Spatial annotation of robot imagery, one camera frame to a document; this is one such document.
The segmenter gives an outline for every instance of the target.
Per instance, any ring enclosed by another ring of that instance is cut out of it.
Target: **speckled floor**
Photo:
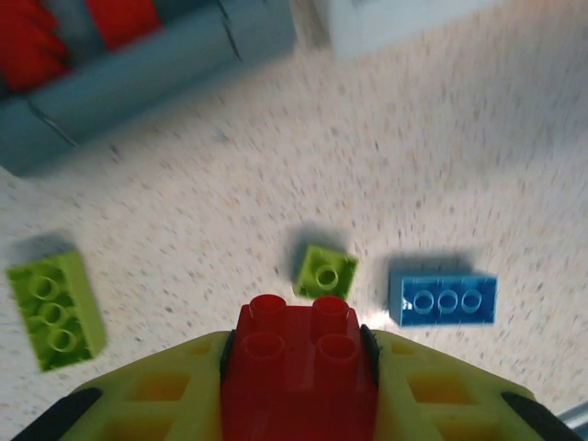
[[[588,2],[512,0],[335,65],[307,2],[296,53],[110,134],[44,175],[0,175],[1,263],[53,232],[83,253],[109,345],[40,375],[5,281],[0,437],[79,383],[293,297],[300,238],[361,257],[350,302],[384,311],[386,266],[435,254],[499,275],[493,327],[402,331],[533,390],[588,397]]]

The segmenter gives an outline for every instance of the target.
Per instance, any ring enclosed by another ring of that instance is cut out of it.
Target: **yellow plastic piece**
[[[62,441],[222,441],[219,362],[228,336],[204,335],[79,387],[103,395]]]
[[[384,331],[376,441],[541,441],[501,397],[533,394],[452,356]]]

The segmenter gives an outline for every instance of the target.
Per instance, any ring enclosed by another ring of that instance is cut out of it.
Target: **small green lego brick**
[[[347,300],[357,263],[351,255],[309,245],[294,293],[311,299],[334,296]]]
[[[6,274],[41,371],[94,358],[104,348],[106,335],[77,252]]]

